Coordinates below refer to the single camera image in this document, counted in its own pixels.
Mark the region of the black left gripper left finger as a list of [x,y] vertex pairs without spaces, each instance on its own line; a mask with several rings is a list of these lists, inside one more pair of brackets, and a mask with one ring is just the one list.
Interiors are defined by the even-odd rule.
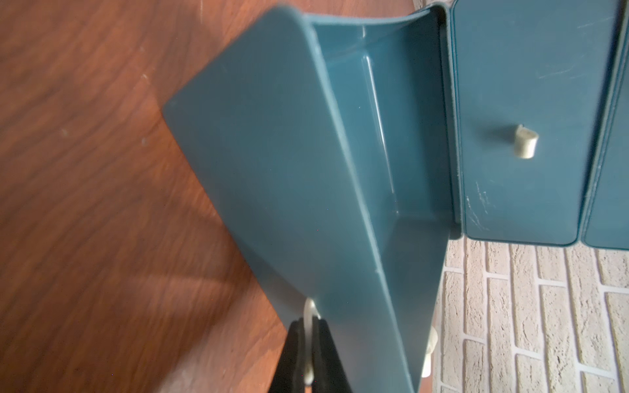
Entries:
[[268,393],[304,393],[306,335],[303,319],[293,321],[279,357]]

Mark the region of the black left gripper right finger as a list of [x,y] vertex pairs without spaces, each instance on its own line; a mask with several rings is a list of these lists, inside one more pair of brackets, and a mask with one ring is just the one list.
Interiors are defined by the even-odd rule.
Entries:
[[337,353],[332,333],[324,319],[313,318],[313,393],[352,393]]

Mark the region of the teal drawer cabinet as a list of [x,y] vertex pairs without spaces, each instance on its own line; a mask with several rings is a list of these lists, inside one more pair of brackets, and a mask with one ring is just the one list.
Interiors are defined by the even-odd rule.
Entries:
[[601,119],[581,241],[589,247],[628,249],[627,10],[622,17]]

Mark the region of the teal pulled-out drawer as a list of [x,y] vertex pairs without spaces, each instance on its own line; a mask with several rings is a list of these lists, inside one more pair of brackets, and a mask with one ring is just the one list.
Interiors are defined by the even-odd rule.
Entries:
[[458,1],[465,233],[576,242],[622,1]]

